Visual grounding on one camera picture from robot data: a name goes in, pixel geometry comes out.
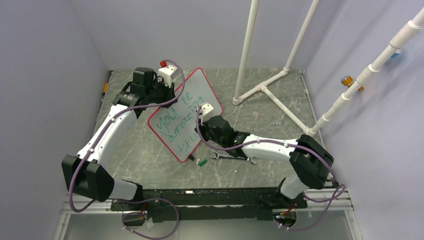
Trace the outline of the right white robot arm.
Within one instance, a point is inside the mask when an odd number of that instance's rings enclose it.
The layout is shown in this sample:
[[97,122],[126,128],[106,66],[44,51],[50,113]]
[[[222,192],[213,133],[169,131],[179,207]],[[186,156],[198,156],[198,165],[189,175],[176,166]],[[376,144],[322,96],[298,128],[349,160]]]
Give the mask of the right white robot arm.
[[302,134],[298,139],[273,139],[234,130],[222,116],[209,120],[197,120],[195,131],[201,140],[217,144],[216,150],[228,153],[232,158],[282,160],[290,163],[294,175],[285,177],[275,194],[276,203],[289,207],[300,194],[308,189],[321,190],[326,182],[335,181],[332,169],[334,158],[313,137]]

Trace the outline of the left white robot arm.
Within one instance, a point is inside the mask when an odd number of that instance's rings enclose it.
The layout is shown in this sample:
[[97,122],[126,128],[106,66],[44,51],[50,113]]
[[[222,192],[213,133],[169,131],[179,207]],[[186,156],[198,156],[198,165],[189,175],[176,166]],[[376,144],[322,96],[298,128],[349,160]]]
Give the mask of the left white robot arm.
[[69,194],[94,201],[123,199],[131,210],[144,203],[142,186],[127,180],[115,179],[107,165],[127,131],[150,107],[169,108],[177,102],[175,79],[180,70],[168,64],[158,71],[137,67],[132,81],[127,82],[115,96],[107,117],[90,141],[75,155],[66,155],[61,167]]

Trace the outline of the pink framed whiteboard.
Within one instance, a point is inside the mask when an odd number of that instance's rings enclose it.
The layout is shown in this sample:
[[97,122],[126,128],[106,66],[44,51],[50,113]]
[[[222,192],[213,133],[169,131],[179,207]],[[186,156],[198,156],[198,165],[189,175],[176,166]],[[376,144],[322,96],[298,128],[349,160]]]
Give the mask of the pink framed whiteboard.
[[185,79],[185,86],[175,88],[180,95],[177,102],[168,108],[157,108],[147,120],[153,133],[172,155],[181,163],[200,143],[195,132],[196,110],[204,102],[212,105],[215,114],[223,113],[223,106],[212,88],[204,70],[196,68]]

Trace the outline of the green marker cap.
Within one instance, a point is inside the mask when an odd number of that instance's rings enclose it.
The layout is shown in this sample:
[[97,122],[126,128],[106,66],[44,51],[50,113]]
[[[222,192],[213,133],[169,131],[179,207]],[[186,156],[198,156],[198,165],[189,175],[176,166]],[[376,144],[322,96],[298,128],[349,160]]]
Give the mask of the green marker cap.
[[200,161],[197,165],[198,165],[198,166],[203,166],[203,165],[205,165],[207,162],[208,162],[208,160],[207,160],[207,159],[204,159],[204,160]]

